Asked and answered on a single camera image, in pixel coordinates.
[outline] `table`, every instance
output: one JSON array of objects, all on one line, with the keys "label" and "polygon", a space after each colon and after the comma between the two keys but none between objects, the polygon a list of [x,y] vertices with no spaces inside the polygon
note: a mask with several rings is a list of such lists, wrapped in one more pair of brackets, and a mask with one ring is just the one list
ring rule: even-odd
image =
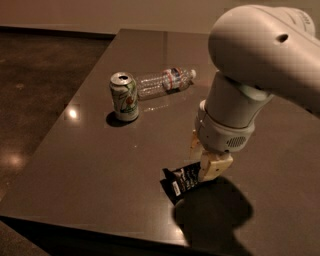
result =
[{"label": "table", "polygon": [[[275,97],[261,111],[248,145],[220,178],[176,206],[166,196],[162,168],[196,161],[190,159],[194,118],[216,70],[207,38],[121,30],[1,201],[1,218],[181,251],[318,255],[320,123],[284,99]],[[136,76],[172,66],[195,68],[194,85],[139,102],[132,123],[114,119],[113,73]]]}]

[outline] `black baseboard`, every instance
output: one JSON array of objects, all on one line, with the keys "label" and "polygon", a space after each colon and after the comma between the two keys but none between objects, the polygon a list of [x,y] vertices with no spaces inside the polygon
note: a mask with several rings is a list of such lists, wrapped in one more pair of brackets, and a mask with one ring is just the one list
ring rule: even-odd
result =
[{"label": "black baseboard", "polygon": [[114,34],[80,32],[80,31],[63,31],[63,30],[38,29],[38,28],[21,28],[21,27],[9,27],[9,26],[0,26],[0,32],[42,35],[42,36],[88,38],[88,39],[95,39],[95,40],[112,40],[115,37]]}]

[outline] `can top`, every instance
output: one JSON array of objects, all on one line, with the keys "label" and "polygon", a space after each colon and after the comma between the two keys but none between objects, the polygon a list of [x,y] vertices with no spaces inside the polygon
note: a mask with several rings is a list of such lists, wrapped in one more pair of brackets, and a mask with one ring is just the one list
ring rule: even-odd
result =
[{"label": "can top", "polygon": [[118,72],[111,76],[111,83],[114,85],[127,85],[130,84],[132,81],[131,74],[127,72]]}]

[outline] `bottle cap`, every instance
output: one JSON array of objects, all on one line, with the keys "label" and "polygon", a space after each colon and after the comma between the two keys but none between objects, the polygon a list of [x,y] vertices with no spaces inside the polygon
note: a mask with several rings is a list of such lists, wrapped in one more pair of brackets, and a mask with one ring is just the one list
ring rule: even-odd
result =
[{"label": "bottle cap", "polygon": [[191,78],[196,78],[197,72],[194,69],[191,69]]}]

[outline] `dark brown floor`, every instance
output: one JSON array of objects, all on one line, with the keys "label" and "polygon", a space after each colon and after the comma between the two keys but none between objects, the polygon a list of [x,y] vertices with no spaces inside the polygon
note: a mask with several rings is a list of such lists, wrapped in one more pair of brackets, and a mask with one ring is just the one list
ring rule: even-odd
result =
[{"label": "dark brown floor", "polygon": [[[0,201],[110,40],[0,32]],[[0,256],[48,255],[0,222]]]}]

